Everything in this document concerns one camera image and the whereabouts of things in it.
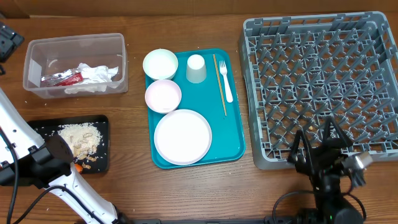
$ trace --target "gray dish rack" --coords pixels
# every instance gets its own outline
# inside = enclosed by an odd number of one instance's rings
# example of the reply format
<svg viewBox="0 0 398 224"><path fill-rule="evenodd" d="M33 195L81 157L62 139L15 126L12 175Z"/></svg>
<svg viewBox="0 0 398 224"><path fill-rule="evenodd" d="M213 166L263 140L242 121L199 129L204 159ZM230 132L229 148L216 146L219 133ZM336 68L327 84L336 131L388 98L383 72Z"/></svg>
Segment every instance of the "gray dish rack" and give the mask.
<svg viewBox="0 0 398 224"><path fill-rule="evenodd" d="M325 116L354 140L343 153L398 160L398 53L383 13L248 19L239 54L259 169L292 167L296 130L316 147Z"/></svg>

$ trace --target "plastic fork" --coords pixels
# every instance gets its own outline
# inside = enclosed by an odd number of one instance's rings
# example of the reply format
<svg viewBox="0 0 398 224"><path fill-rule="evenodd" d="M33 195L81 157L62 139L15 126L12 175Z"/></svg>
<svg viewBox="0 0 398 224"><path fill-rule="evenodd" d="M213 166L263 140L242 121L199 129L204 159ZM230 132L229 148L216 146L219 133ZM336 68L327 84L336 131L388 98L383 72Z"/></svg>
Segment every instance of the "plastic fork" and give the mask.
<svg viewBox="0 0 398 224"><path fill-rule="evenodd" d="M220 61L220 73L223 75L224 77L224 87L225 87L225 97L226 97L226 101L228 103L232 103L233 101L233 97L232 97L232 93L231 93L231 88L229 87L229 83L228 83L228 78L226 76L227 74L227 69L226 69L226 65L224 61Z"/></svg>

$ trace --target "chopstick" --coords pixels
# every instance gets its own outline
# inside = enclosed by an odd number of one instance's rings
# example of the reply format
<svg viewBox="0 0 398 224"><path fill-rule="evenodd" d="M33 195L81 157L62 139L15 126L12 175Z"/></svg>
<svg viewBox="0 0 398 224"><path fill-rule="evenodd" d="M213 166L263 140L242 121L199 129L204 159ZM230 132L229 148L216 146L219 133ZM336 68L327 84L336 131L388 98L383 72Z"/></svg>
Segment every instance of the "chopstick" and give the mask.
<svg viewBox="0 0 398 224"><path fill-rule="evenodd" d="M216 55L213 54L213 59L214 59L214 65L216 67L216 73L217 73L217 79L218 79L218 87L220 88L220 94L221 94L221 100L223 101L223 106L224 106L224 113L226 116L226 109L225 109L225 102L224 102L224 94L223 94L223 89L221 87L221 82L220 82L220 75L218 74L218 66L217 66L217 60L216 60Z"/></svg>

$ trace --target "translucent plastic container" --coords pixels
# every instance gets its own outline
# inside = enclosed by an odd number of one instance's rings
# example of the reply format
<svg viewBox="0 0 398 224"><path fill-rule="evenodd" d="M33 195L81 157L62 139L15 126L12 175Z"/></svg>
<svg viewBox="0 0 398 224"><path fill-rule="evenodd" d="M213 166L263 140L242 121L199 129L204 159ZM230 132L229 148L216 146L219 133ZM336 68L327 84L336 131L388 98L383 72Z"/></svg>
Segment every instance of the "translucent plastic container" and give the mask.
<svg viewBox="0 0 398 224"><path fill-rule="evenodd" d="M72 86L40 87L40 78L77 68L80 63L90 67L119 67L111 82ZM24 88L41 98L102 95L128 91L127 53L122 34L95 34L33 40L27 48L24 65ZM68 94L66 89L79 88Z"/></svg>

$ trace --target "teal tray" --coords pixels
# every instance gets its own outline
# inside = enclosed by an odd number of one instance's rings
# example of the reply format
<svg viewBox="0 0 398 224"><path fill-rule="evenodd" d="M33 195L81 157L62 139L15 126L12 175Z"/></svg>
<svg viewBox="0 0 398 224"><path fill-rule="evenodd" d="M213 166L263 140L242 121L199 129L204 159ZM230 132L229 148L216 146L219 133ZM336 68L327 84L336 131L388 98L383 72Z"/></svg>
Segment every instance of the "teal tray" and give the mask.
<svg viewBox="0 0 398 224"><path fill-rule="evenodd" d="M189 56L193 54L198 54L205 58L207 77L205 81L199 84L190 83L185 75L187 70L187 60ZM217 64L220 60L224 60L228 69L228 81L234 98L232 103L228 103L225 99L224 81L220 74L227 117L224 115L213 54L216 55ZM176 56L178 58L178 69L172 80L179 85L182 92L181 103L177 109L193 110L204 116L209 122L211 132L213 133L213 141L207 154L194 164L178 166L167 162L157 152L154 143L155 128L160 119L163 118L164 114L158 114L148 108L150 151L152 154L152 160L162 169L174 169L238 160L243 156L244 151L246 150L246 143L244 141L238 96L236 95L235 81L228 54L221 49L206 49L180 52L176 53ZM152 82L154 81L146 75L146 88L148 88Z"/></svg>

